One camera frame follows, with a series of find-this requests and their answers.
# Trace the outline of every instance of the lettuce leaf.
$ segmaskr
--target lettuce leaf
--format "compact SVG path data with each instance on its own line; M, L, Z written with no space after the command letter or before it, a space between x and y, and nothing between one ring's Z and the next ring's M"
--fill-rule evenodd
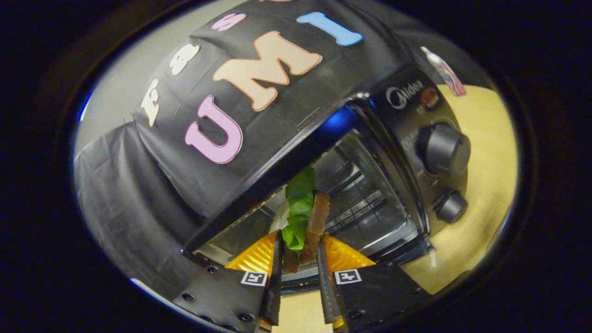
M307 168L294 177L286 187L286 198L289 204L288 225L282 229L282 237L286 246L296 251L300 259L314 204L314 170L312 168Z

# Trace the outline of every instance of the pink letter u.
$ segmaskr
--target pink letter u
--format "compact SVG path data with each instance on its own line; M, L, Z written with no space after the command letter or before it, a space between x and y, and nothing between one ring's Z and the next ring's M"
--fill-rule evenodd
M185 134L185 143L195 147L214 163L226 164L232 161L243 145L243 132L239 125L214 104L212 95L201 102L197 116L210 118L226 132L228 139L225 144L218 146L201 133L199 125L193 122Z

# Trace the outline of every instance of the orange gripper pad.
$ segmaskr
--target orange gripper pad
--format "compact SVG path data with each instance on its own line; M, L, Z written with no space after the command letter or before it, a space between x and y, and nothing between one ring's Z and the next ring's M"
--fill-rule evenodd
M231 270L267 273L271 276L274 266L274 247L278 230L267 234L239 254L226 268Z
M327 257L327 268L329 269L329 276L333 281L333 272L353 270L354 268L361 268L372 266L376 263L368 259L360 252L349 247L335 237L325 235L321 236L323 246L325 247L325 256Z

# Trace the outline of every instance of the spray bottle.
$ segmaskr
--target spray bottle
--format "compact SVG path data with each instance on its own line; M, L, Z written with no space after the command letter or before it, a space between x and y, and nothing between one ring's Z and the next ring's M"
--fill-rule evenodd
M446 82L454 96L466 95L465 88L463 88L461 81L456 77L450 66L438 55L430 52L425 46L422 46L422 51L427 54L427 60L434 66L440 77Z

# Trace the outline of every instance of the black knob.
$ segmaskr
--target black knob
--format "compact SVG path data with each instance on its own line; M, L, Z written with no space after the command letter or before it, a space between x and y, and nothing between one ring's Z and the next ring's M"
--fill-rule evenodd
M455 177L466 170L471 156L469 138L448 124L436 125L426 146L427 169L437 175Z
M438 208L436 216L446 223L454 223L465 213L469 204L460 193L453 192L444 199L442 205Z

